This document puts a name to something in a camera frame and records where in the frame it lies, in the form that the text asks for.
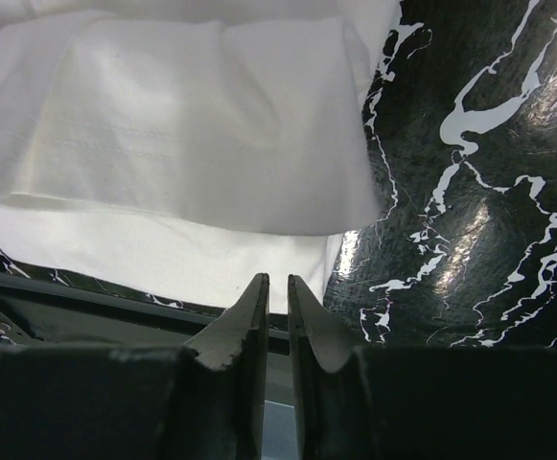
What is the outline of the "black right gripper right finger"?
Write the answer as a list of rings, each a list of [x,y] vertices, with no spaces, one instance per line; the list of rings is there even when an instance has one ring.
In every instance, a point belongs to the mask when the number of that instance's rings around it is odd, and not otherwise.
[[[385,348],[288,279],[304,459],[557,459],[557,351]]]

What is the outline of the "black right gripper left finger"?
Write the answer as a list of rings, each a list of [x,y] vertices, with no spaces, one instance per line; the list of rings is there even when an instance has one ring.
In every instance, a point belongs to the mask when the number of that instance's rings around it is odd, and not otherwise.
[[[258,459],[269,278],[180,344],[0,346],[0,459]]]

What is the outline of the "white printed t-shirt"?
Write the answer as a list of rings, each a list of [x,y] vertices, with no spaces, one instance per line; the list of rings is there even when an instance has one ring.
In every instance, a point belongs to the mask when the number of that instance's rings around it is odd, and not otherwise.
[[[0,1],[0,249],[227,307],[322,295],[374,222],[362,106],[392,1]]]

